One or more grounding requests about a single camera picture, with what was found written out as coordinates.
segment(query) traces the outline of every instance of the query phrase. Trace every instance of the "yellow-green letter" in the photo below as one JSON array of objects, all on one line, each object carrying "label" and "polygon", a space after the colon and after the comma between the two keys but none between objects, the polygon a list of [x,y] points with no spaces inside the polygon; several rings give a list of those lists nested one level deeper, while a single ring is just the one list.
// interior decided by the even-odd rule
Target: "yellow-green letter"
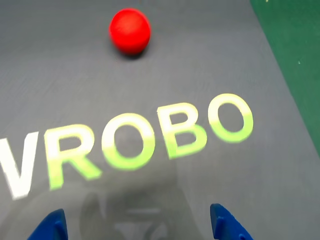
[{"label": "yellow-green letter", "polygon": [[[241,130],[232,132],[224,128],[219,120],[218,109],[223,104],[235,105],[243,117],[243,127]],[[254,119],[248,104],[239,96],[231,93],[224,93],[216,96],[209,105],[208,119],[213,132],[227,143],[239,143],[247,139],[253,128]]]},{"label": "yellow-green letter", "polygon": [[[135,127],[141,134],[143,149],[138,156],[125,157],[117,150],[115,132],[125,125]],[[113,167],[121,170],[134,171],[143,167],[154,154],[155,146],[155,133],[152,126],[143,116],[135,113],[124,113],[114,117],[107,123],[102,133],[101,147],[105,159]]]},{"label": "yellow-green letter", "polygon": [[[78,138],[80,146],[60,151],[59,140]],[[102,171],[87,158],[94,146],[95,136],[90,127],[82,124],[48,129],[44,134],[50,189],[64,184],[63,164],[70,163],[88,181],[99,178]]]},{"label": "yellow-green letter", "polygon": [[[207,143],[207,133],[205,129],[197,125],[198,110],[190,103],[177,103],[168,106],[158,107],[157,110],[160,126],[169,159],[191,155],[201,151]],[[170,115],[186,114],[185,122],[172,124]],[[191,133],[195,136],[195,141],[190,144],[178,146],[176,134]]]}]

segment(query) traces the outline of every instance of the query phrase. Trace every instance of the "green carpet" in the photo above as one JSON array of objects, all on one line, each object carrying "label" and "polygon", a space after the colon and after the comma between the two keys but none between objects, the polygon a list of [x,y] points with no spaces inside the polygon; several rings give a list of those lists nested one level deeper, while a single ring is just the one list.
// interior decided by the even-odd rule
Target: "green carpet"
[{"label": "green carpet", "polygon": [[251,0],[320,154],[320,0]]}]

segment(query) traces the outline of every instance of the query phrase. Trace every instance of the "ball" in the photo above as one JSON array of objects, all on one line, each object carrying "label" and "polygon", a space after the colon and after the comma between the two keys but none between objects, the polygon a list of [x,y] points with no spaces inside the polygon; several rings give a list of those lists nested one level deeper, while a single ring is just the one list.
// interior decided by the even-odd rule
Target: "ball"
[{"label": "ball", "polygon": [[148,45],[151,25],[147,17],[137,9],[119,11],[109,26],[111,41],[125,55],[140,54]]}]

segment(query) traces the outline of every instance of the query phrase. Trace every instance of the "letter v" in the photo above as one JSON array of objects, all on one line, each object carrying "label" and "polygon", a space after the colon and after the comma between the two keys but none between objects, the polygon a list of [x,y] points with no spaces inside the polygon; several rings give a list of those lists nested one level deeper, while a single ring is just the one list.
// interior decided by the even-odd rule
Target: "letter v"
[{"label": "letter v", "polygon": [[6,138],[0,139],[0,164],[13,200],[24,198],[31,187],[39,132],[28,133],[24,139],[21,175]]}]

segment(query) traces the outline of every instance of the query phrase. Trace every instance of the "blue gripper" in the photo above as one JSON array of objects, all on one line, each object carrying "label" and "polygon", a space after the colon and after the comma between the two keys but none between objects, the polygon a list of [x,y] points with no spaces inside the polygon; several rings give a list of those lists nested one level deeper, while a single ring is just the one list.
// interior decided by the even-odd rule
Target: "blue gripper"
[{"label": "blue gripper", "polygon": [[49,213],[27,240],[68,240],[64,210],[58,209]]},{"label": "blue gripper", "polygon": [[218,240],[253,240],[250,234],[222,205],[210,206],[211,226],[214,239]]}]

